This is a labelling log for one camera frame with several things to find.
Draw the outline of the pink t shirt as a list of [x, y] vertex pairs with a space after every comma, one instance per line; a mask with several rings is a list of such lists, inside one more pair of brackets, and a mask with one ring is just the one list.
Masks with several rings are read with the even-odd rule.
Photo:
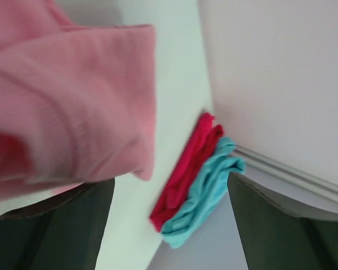
[[0, 1], [0, 201], [132, 173], [155, 145], [155, 28]]

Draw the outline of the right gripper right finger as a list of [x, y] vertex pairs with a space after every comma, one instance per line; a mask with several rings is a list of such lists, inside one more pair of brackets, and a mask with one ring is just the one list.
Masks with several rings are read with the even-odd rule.
[[228, 191], [249, 269], [338, 269], [338, 213], [230, 173]]

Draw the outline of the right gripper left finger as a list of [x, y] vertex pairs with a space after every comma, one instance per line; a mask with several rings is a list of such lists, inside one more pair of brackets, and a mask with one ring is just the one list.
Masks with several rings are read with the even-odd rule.
[[95, 269], [115, 180], [0, 215], [0, 270]]

